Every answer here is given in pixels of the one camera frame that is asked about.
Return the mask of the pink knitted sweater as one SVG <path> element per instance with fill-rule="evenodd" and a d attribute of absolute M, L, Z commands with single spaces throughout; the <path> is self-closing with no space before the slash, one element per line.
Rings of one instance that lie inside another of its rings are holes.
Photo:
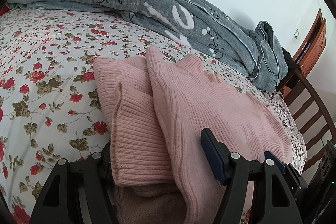
<path fill-rule="evenodd" d="M 211 223 L 224 187 L 201 146 L 208 128 L 248 160 L 292 145 L 272 106 L 238 92 L 201 59 L 167 63 L 155 46 L 144 57 L 99 57 L 94 78 L 111 130 L 110 159 L 120 223 Z"/>

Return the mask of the floral bed sheet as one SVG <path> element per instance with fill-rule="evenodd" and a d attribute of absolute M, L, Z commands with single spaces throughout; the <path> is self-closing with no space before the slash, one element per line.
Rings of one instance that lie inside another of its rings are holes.
<path fill-rule="evenodd" d="M 110 139 L 96 92 L 97 57 L 168 62 L 195 50 L 112 13 L 11 10 L 1 16 L 1 193 L 28 223 L 52 168 L 84 160 Z"/>

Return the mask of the brown wooden chair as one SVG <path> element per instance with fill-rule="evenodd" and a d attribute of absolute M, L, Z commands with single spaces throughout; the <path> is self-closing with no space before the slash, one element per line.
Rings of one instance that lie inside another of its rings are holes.
<path fill-rule="evenodd" d="M 283 49 L 288 73 L 276 87 L 276 91 L 288 106 L 291 116 L 303 137 L 307 151 L 303 173 L 314 171 L 322 161 L 327 141 L 335 144 L 335 122 L 318 91 L 303 75 L 303 69 L 295 63 L 290 53 Z"/>

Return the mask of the red pillow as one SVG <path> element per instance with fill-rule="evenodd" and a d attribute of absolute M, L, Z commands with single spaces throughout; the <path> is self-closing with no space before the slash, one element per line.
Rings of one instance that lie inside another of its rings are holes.
<path fill-rule="evenodd" d="M 3 8 L 0 10 L 0 15 L 3 15 L 8 11 L 9 11 L 9 8 L 7 6 L 3 6 Z"/>

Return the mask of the grey patterned quilt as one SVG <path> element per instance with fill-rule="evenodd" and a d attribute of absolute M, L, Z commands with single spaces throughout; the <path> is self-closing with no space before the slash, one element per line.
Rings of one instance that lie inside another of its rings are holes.
<path fill-rule="evenodd" d="M 123 20 L 161 34 L 230 66 L 271 92 L 288 73 L 272 26 L 248 30 L 205 0 L 8 0 L 12 8 L 118 12 Z"/>

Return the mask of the brown wooden door frame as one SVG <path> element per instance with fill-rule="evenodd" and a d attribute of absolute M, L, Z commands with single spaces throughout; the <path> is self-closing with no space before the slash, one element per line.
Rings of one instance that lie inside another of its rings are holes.
<path fill-rule="evenodd" d="M 312 24 L 306 38 L 295 53 L 293 60 L 301 68 L 302 74 L 307 77 L 326 47 L 326 19 L 321 9 Z"/>

